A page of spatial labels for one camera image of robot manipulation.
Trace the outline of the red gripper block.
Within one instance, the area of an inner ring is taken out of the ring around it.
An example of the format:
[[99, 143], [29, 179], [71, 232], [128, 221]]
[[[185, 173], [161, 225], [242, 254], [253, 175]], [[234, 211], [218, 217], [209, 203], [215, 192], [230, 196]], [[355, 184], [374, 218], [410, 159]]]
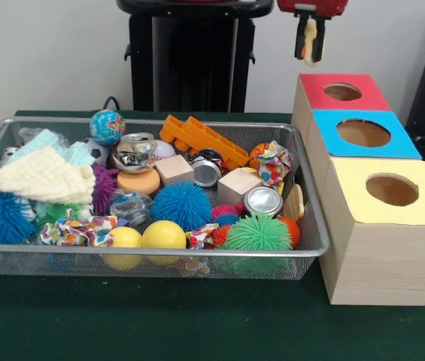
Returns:
[[292, 13], [299, 18], [294, 47], [294, 56], [297, 59], [304, 59], [302, 51], [305, 46], [308, 17], [316, 17], [317, 35], [314, 39], [314, 62], [322, 60], [326, 32], [325, 19], [341, 16], [348, 0], [277, 0], [277, 4], [282, 12]]

